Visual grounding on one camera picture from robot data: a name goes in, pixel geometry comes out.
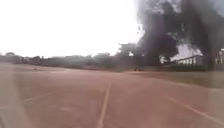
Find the road marking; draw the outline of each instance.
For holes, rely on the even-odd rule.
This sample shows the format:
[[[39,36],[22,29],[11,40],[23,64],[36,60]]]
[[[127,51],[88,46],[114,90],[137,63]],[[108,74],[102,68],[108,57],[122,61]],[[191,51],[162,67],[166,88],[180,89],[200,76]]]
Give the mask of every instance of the road marking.
[[[46,97],[48,95],[50,95],[50,93],[46,93],[44,95],[40,95],[40,96],[33,97],[33,98],[28,98],[28,99],[23,100],[22,102],[25,102],[26,103],[26,102],[30,102],[30,101],[35,101],[35,100],[41,99],[43,97]]]
[[[174,98],[169,97],[169,96],[165,96],[165,98],[170,100],[170,101],[172,101],[172,102],[174,102],[174,103],[176,103],[176,104],[178,104],[179,106],[182,106],[182,107],[184,107],[186,109],[189,109],[189,110],[191,110],[191,111],[193,111],[193,112],[195,112],[195,113],[197,113],[197,114],[199,114],[201,116],[204,116],[204,117],[206,117],[206,118],[208,118],[208,119],[210,119],[210,120],[212,120],[212,121],[214,121],[214,122],[224,126],[224,123],[222,121],[220,121],[220,120],[218,120],[218,119],[216,119],[214,117],[211,117],[211,116],[209,116],[209,115],[207,115],[207,114],[205,114],[205,113],[203,113],[203,112],[201,112],[201,111],[199,111],[197,109],[194,109],[194,108],[190,107],[189,105],[183,104],[183,103],[181,103],[181,102],[179,102],[179,101],[177,101]]]
[[[104,117],[105,117],[105,114],[106,114],[108,99],[109,99],[109,96],[110,96],[110,90],[111,90],[111,84],[109,84],[107,86],[106,94],[105,94],[105,98],[104,98],[104,102],[103,102],[103,106],[102,106],[102,110],[101,110],[100,117],[99,117],[99,120],[98,120],[96,128],[103,128],[103,121],[104,121]]]

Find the asphalt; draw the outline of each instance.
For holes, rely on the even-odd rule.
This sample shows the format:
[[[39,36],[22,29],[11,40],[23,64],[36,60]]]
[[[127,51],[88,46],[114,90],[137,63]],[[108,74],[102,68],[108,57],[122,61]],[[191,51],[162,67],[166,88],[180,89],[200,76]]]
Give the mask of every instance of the asphalt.
[[[127,73],[0,66],[0,128],[223,128],[223,90]]]

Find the ground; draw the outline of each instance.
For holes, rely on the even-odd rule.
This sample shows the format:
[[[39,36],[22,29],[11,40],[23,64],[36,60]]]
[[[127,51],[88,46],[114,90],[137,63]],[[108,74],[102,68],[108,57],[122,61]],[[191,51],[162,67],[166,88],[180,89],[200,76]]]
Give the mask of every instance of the ground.
[[[208,87],[208,88],[224,88],[224,73],[218,71],[211,72],[129,72],[130,74],[165,79],[191,85]]]
[[[0,128],[222,128],[224,92],[130,73],[0,65]]]

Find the sky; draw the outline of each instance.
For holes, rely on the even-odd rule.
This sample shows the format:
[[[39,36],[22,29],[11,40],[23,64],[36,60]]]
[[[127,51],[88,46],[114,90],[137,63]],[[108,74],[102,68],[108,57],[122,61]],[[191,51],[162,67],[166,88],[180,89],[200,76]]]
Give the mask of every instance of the sky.
[[[117,52],[137,42],[135,0],[1,0],[0,53],[22,56]]]

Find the tree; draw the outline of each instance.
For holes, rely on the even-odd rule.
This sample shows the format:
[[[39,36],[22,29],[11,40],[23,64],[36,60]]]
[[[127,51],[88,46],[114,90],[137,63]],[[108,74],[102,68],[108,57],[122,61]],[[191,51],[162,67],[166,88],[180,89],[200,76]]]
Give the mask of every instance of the tree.
[[[7,52],[6,54],[5,54],[5,56],[15,56],[16,54],[14,53],[14,52]]]
[[[110,56],[110,53],[98,53],[94,56],[93,60],[101,67],[112,68],[114,66],[113,58]]]

